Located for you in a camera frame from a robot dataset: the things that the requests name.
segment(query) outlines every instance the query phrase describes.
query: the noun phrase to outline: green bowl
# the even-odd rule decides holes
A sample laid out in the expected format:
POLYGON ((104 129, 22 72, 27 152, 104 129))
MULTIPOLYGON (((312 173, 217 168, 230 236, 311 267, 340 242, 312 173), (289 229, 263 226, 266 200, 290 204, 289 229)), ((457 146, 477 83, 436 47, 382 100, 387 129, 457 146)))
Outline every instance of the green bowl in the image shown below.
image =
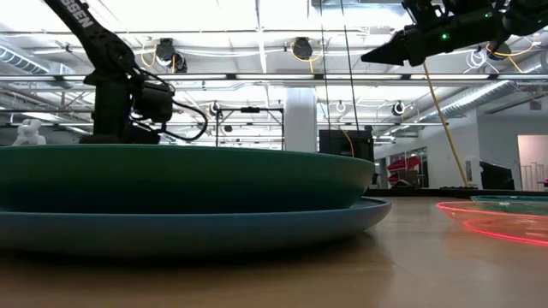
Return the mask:
POLYGON ((348 208, 374 164, 291 151, 171 145, 0 148, 0 207, 56 213, 258 213, 348 208))

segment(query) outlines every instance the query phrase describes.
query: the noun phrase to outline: pillar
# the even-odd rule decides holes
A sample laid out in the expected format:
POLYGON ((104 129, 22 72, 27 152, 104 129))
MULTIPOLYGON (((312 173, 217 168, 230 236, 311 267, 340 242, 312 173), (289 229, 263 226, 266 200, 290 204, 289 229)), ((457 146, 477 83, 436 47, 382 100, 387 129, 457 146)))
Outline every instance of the pillar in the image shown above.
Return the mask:
POLYGON ((284 115, 286 150, 316 152, 318 150, 318 129, 314 89, 287 89, 284 115))

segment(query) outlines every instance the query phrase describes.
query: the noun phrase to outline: wooden table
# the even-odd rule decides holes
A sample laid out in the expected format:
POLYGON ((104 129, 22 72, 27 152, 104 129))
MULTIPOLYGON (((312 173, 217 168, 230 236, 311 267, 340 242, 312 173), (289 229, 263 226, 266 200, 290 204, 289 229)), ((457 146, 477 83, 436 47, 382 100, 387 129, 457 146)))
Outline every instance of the wooden table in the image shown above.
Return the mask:
POLYGON ((201 264, 0 257, 0 307, 546 307, 548 247, 471 234, 433 198, 296 252, 201 264))

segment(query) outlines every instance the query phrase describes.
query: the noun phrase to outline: white stuffed toy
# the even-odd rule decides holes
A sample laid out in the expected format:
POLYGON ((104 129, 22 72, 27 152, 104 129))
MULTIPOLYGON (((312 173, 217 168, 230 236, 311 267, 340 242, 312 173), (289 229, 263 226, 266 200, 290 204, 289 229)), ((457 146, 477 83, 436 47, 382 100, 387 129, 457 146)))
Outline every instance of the white stuffed toy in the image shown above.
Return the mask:
POLYGON ((41 120, 24 120, 23 125, 17 128, 17 139, 12 145, 22 145, 24 143, 28 143, 29 145, 45 145, 45 138, 38 131, 41 126, 41 120))

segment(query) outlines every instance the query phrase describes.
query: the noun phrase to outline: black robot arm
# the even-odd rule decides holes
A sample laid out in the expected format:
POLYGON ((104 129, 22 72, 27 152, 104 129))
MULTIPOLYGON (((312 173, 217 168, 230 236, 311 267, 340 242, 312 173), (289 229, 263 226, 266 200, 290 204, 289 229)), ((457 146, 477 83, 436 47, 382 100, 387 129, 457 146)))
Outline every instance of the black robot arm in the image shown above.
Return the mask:
POLYGON ((173 101, 175 91, 165 81, 141 69, 134 53, 114 33, 102 27, 80 0, 45 0, 81 42, 95 67, 84 83, 96 86, 93 135, 81 143, 147 143, 157 144, 160 133, 191 141, 207 129, 206 115, 198 109, 173 101), (173 114, 173 104, 199 113, 205 121, 200 132, 188 139, 166 131, 173 114), (152 129, 138 122, 161 123, 152 129))
POLYGON ((389 43, 363 55, 363 62, 411 66, 428 56, 483 42, 497 51, 511 34, 528 35, 548 25, 548 0, 443 0, 444 11, 432 0, 403 0, 414 21, 396 32, 389 43))

